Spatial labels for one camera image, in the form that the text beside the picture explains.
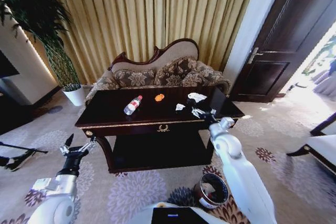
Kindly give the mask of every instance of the door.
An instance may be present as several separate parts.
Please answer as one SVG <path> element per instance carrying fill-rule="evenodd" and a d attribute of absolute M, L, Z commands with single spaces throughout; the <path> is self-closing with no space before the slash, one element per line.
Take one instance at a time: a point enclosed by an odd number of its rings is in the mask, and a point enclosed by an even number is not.
<path fill-rule="evenodd" d="M 272 101 L 335 20 L 336 0 L 275 0 L 232 99 Z"/>

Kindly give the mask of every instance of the curtain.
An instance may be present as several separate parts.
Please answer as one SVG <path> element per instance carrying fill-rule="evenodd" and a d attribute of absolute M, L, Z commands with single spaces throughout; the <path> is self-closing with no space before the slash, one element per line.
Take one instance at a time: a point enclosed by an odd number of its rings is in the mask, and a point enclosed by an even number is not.
<path fill-rule="evenodd" d="M 192 38 L 199 60 L 223 70 L 249 0 L 61 0 L 72 16 L 62 38 L 82 83 L 114 58 L 146 61 L 154 46 Z"/>

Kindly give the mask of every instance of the television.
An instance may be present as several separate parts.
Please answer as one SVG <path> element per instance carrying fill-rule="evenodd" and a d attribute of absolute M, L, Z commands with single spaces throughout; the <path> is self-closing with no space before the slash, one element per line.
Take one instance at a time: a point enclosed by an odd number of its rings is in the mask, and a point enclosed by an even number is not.
<path fill-rule="evenodd" d="M 16 74 L 19 74 L 19 72 L 0 50 L 0 79 L 8 76 L 14 76 Z"/>

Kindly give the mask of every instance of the coffee table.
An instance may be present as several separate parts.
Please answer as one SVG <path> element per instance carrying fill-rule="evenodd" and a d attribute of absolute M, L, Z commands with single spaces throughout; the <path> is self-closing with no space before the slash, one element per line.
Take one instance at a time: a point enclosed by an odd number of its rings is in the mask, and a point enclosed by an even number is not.
<path fill-rule="evenodd" d="M 244 116 L 218 88 L 177 87 L 98 91 L 75 124 L 87 137 L 95 136 L 102 147 L 110 173 L 169 168 L 211 163 L 214 147 L 207 146 L 198 133 L 206 123 L 186 107 L 176 112 L 178 103 L 187 104 L 187 95 L 207 96 L 205 103 L 217 112 L 215 118 L 230 116 L 235 121 Z M 164 94 L 161 102 L 154 100 Z M 130 116 L 124 107 L 142 95 L 142 103 Z M 105 136 L 117 136 L 114 149 Z"/>

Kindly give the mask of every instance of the carpet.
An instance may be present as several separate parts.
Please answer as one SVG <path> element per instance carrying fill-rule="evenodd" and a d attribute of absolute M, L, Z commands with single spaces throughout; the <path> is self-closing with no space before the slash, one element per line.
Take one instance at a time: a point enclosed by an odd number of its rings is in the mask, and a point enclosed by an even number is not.
<path fill-rule="evenodd" d="M 236 102 L 246 114 L 230 132 L 238 137 L 247 159 L 257 168 L 276 208 L 278 223 L 336 223 L 335 177 L 311 156 L 287 157 L 310 136 L 309 131 L 336 110 L 336 103 L 308 89 L 293 89 L 272 103 Z M 83 107 L 73 106 L 62 92 L 36 111 L 36 118 L 0 136 L 0 141 L 38 147 L 16 172 L 0 170 L 0 223 L 26 223 L 43 194 L 29 192 L 38 178 L 54 177 L 64 163 L 58 147 L 74 133 L 73 146 L 87 141 L 74 127 Z M 200 132 L 204 143 L 208 131 Z M 114 137 L 109 137 L 113 145 Z M 0 147 L 0 155 L 16 156 L 20 150 Z M 195 206 L 192 188 L 204 173 L 223 177 L 222 163 L 214 154 L 207 166 L 157 169 L 109 174 L 97 146 L 82 160 L 78 178 L 76 212 L 72 223 L 126 223 L 143 207 L 168 201 Z M 249 223 L 232 195 L 209 212 L 229 223 Z"/>

